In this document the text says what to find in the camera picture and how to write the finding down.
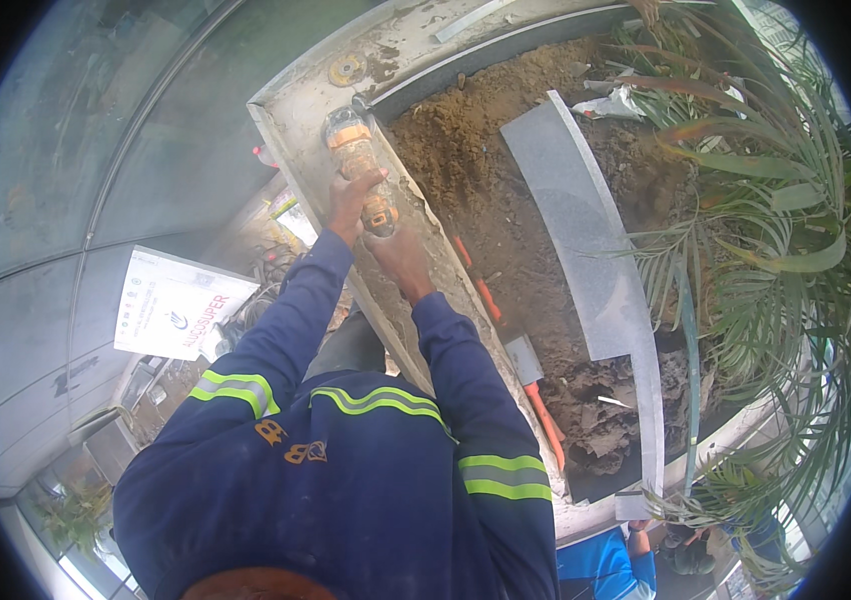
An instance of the white sign board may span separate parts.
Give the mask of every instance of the white sign board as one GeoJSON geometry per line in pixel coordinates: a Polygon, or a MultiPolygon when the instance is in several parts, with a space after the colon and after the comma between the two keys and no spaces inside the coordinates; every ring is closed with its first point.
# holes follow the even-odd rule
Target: white sign board
{"type": "Polygon", "coordinates": [[[135,246],[122,286],[114,347],[195,360],[206,334],[240,309],[259,282],[135,246]]]}

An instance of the qr code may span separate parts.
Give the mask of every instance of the qr code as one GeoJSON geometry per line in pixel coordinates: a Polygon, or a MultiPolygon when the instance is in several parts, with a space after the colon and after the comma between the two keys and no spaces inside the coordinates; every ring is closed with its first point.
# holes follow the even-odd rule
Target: qr code
{"type": "Polygon", "coordinates": [[[198,287],[209,288],[209,286],[213,285],[215,279],[213,275],[206,272],[197,272],[195,273],[195,279],[192,281],[192,284],[198,287]]]}

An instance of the sleeve cuff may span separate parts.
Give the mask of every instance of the sleeve cuff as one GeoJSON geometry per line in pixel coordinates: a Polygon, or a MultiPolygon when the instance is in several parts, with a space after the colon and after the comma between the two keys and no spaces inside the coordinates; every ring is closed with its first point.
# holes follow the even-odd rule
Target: sleeve cuff
{"type": "Polygon", "coordinates": [[[429,324],[449,316],[450,313],[456,313],[456,311],[449,306],[446,295],[442,292],[432,292],[420,298],[412,307],[412,322],[416,324],[419,331],[423,331],[429,324]]]}
{"type": "Polygon", "coordinates": [[[323,229],[312,248],[303,257],[303,262],[325,265],[343,279],[349,273],[356,257],[342,238],[334,231],[323,229]]]}

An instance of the trowel blade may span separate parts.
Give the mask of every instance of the trowel blade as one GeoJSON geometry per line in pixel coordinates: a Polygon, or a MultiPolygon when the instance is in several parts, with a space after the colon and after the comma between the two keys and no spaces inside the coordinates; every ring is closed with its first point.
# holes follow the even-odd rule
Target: trowel blade
{"type": "Polygon", "coordinates": [[[506,342],[505,352],[512,360],[512,366],[518,374],[518,381],[523,386],[543,378],[543,367],[539,364],[539,357],[536,356],[536,351],[527,334],[523,333],[511,342],[506,342]]]}

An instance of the neon yellow reflective stripe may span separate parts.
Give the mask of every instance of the neon yellow reflective stripe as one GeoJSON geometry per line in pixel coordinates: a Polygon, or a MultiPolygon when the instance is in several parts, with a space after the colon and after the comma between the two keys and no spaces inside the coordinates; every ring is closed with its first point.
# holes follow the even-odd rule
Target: neon yellow reflective stripe
{"type": "Polygon", "coordinates": [[[509,500],[526,500],[528,498],[541,498],[552,500],[552,489],[539,483],[525,483],[518,486],[507,486],[491,479],[470,479],[466,483],[466,492],[469,494],[491,494],[509,500]]]}
{"type": "Polygon", "coordinates": [[[336,406],[339,407],[339,410],[347,415],[361,415],[376,408],[391,406],[407,415],[432,417],[432,419],[436,420],[442,426],[445,435],[449,438],[453,437],[449,427],[442,420],[442,414],[439,412],[439,407],[435,405],[435,402],[428,398],[412,395],[405,390],[398,388],[376,388],[367,395],[356,399],[349,396],[345,390],[339,388],[316,388],[309,395],[309,406],[312,406],[312,399],[316,396],[331,398],[336,406]]]}
{"type": "Polygon", "coordinates": [[[518,471],[519,469],[538,469],[545,473],[546,465],[534,456],[516,456],[515,458],[503,458],[495,454],[478,454],[467,456],[459,461],[459,469],[465,467],[498,467],[504,471],[518,471]]]}
{"type": "Polygon", "coordinates": [[[236,398],[249,402],[256,419],[280,412],[279,405],[276,404],[272,395],[272,386],[262,375],[221,375],[213,370],[206,370],[189,395],[204,402],[217,397],[236,398]]]}

